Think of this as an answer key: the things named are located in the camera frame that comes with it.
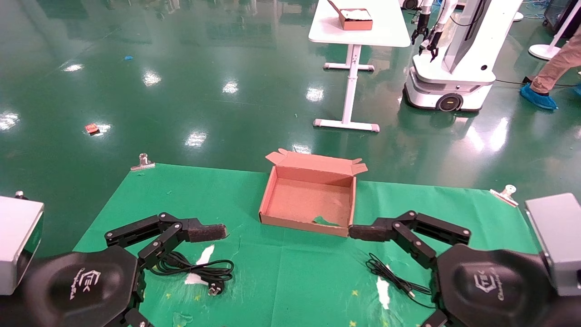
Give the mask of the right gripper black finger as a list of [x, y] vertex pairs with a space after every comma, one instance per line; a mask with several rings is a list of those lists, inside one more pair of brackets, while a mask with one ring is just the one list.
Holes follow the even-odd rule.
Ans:
[[450, 246], [467, 245], [472, 235], [467, 228], [415, 211], [407, 211], [396, 218], [377, 218], [372, 225], [351, 225], [348, 235], [370, 242], [394, 241], [421, 267], [433, 269], [436, 251], [421, 240], [418, 233]]

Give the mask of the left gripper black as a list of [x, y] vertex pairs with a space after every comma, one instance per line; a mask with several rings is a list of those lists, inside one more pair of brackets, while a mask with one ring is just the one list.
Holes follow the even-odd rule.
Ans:
[[[226, 226], [160, 213], [104, 234], [106, 250], [77, 251], [33, 261], [11, 295], [1, 296], [3, 327], [151, 327], [133, 296], [138, 265], [152, 273], [192, 273], [176, 252], [182, 242], [226, 238]], [[125, 247], [151, 239], [138, 259]]]

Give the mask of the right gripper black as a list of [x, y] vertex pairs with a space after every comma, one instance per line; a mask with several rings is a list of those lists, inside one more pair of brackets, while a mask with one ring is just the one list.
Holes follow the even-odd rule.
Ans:
[[561, 296], [539, 255], [456, 245], [436, 259], [434, 311], [420, 327], [578, 327], [580, 296]]

